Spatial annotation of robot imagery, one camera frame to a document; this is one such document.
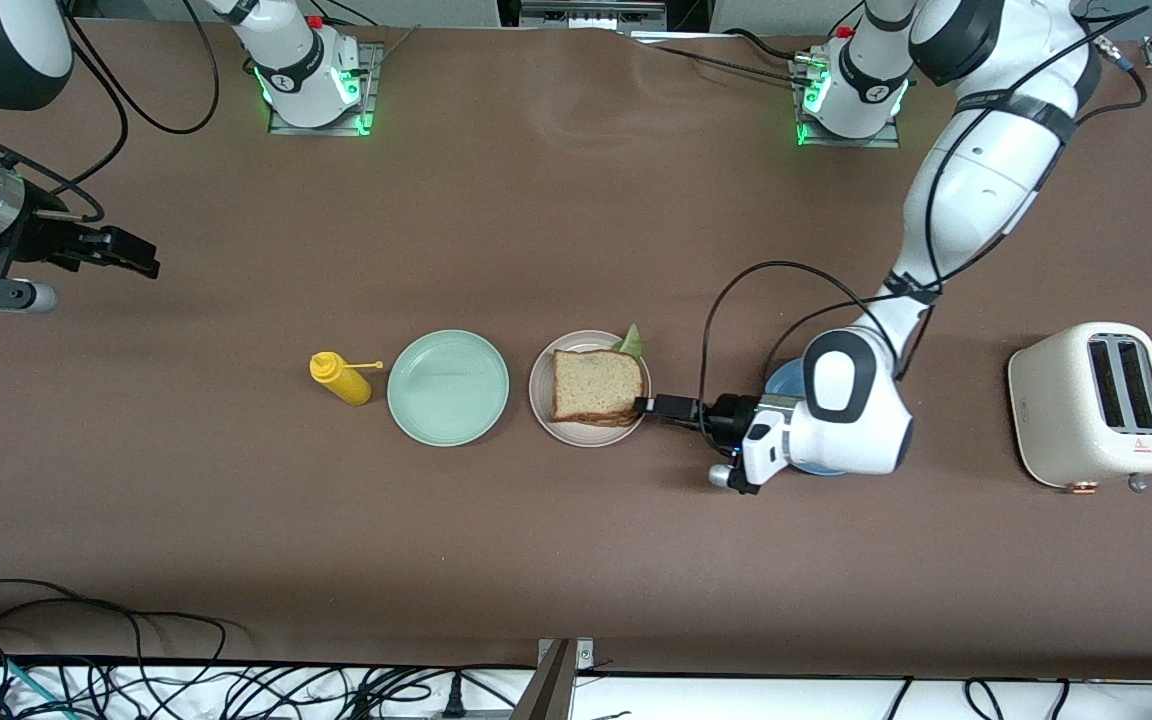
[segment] bread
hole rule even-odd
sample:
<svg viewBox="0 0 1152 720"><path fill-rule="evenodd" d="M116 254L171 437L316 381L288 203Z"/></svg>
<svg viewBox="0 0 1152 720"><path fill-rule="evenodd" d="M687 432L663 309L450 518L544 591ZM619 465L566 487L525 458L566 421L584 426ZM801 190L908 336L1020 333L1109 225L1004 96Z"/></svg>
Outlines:
<svg viewBox="0 0 1152 720"><path fill-rule="evenodd" d="M643 366L632 355L554 351L556 423L626 427L637 418L634 401L644 392Z"/></svg>

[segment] green plate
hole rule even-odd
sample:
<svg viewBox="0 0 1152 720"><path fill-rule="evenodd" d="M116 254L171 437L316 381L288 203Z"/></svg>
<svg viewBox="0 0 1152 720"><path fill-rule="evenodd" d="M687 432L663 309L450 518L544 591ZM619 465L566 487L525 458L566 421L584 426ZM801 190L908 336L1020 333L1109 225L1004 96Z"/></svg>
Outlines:
<svg viewBox="0 0 1152 720"><path fill-rule="evenodd" d="M488 432L509 397L509 370L491 342L438 331L412 342L389 373L389 414L425 445L465 445Z"/></svg>

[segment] cable connector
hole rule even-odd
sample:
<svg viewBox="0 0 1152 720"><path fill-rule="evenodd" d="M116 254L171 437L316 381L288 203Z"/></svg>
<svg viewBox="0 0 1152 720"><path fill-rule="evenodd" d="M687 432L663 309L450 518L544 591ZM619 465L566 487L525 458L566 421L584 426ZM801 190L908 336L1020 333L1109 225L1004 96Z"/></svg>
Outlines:
<svg viewBox="0 0 1152 720"><path fill-rule="evenodd" d="M1102 35L1097 36L1096 40L1092 40L1092 45L1096 46L1098 53L1105 55L1106 60L1116 65L1120 70L1123 70L1123 73L1128 73L1128 70L1135 67L1135 65L1132 65L1132 60L1126 59L1123 56L1123 51L1119 50L1119 46L1114 45L1114 41L1112 41L1111 38Z"/></svg>
<svg viewBox="0 0 1152 720"><path fill-rule="evenodd" d="M444 717L465 717L465 703L461 700L461 673L452 675L452 690L447 694Z"/></svg>

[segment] mustard bottle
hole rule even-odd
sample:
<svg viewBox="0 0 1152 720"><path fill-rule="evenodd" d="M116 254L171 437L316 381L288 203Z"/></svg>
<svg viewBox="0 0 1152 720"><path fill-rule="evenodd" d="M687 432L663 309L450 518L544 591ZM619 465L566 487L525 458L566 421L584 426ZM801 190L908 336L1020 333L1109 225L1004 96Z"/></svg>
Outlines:
<svg viewBox="0 0 1152 720"><path fill-rule="evenodd" d="M349 406L362 406L371 400L371 382L362 377L357 367L384 369L384 363L348 365L344 357L335 353L316 353L310 359L310 374L325 388L338 394Z"/></svg>

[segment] table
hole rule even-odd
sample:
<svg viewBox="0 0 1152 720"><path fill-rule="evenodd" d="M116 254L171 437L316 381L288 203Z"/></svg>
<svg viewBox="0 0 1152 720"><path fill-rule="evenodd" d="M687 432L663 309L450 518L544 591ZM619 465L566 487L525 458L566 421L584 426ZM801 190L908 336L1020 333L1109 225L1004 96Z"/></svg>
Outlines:
<svg viewBox="0 0 1152 720"><path fill-rule="evenodd" d="M197 118L190 26L91 32L151 113ZM1152 70L1146 108L1087 124L1014 237L952 283L902 386L900 471L737 497L684 430L559 445L526 407L536 354L637 323L655 389L690 395L705 311L745 266L877 288L950 94L910 92L901 150L796 147L774 83L602 31L420 29L385 66L374 135L268 137L236 38L211 33L215 122L132 119L90 183L160 247L161 278L20 266L60 309L0 314L0 575L241 621L244 659L533 662L535 638L590 635L616 669L1152 676L1152 491L1038 486L1005 395L1006 357L1071 324L1152 336ZM744 41L687 46L774 68ZM1132 96L1107 70L1094 103ZM115 128L81 69L48 108L0 113L0 141L63 172ZM710 392L753 391L773 338L836 301L751 278ZM422 447L384 402L306 377L314 351L393 361L439 328L488 338L511 372L471 446ZM18 650L129 652L88 614L22 626ZM205 655L204 634L169 636L147 652Z"/></svg>

